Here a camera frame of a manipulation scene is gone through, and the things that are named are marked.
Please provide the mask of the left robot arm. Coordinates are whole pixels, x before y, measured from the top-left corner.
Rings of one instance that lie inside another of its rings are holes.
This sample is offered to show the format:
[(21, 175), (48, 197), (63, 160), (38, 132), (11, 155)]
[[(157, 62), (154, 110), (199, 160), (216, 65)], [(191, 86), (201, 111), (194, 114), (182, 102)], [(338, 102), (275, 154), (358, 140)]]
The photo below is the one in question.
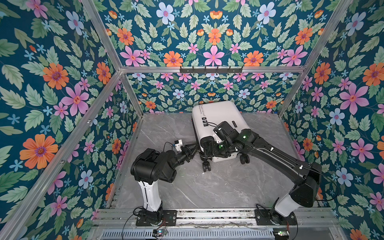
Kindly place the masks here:
[(190, 162), (198, 150), (198, 145), (188, 144), (179, 150), (159, 152), (146, 149), (139, 154), (131, 166), (131, 175), (138, 182), (142, 195), (143, 207), (138, 216), (151, 225), (163, 221), (163, 202), (159, 193), (158, 181), (172, 183), (177, 176), (177, 167)]

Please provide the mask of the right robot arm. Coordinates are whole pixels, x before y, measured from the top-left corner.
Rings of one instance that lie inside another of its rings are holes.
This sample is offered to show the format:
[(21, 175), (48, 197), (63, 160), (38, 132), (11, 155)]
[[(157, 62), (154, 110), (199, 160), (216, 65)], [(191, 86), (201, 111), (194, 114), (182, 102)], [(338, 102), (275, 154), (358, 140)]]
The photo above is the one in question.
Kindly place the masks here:
[(321, 183), (322, 167), (308, 164), (275, 148), (259, 134), (251, 129), (238, 132), (228, 122), (220, 124), (207, 122), (204, 127), (213, 127), (213, 133), (219, 137), (215, 141), (213, 136), (203, 137), (200, 147), (206, 160), (214, 157), (225, 158), (236, 153), (242, 164), (249, 163), (250, 156), (254, 156), (279, 170), (289, 178), (294, 186), (288, 194), (279, 198), (267, 213), (272, 224), (278, 225), (300, 207), (311, 208), (314, 205)]

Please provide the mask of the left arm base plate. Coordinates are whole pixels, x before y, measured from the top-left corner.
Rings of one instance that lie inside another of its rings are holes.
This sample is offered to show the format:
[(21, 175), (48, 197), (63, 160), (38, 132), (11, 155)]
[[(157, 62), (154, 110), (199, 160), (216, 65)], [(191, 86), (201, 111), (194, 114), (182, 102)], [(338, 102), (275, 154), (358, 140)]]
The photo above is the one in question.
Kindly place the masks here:
[(170, 226), (176, 225), (178, 211), (159, 209), (157, 212), (141, 210), (138, 213), (136, 226), (137, 227), (155, 227), (155, 226)]

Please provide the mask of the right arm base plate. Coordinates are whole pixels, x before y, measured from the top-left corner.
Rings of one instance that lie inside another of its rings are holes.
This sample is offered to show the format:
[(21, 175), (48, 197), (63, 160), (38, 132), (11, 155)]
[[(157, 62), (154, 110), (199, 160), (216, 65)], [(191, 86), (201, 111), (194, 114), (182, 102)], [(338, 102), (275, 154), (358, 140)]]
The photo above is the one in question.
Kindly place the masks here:
[(255, 209), (255, 219), (258, 226), (296, 226), (298, 224), (294, 213), (284, 217), (276, 211), (261, 208)]

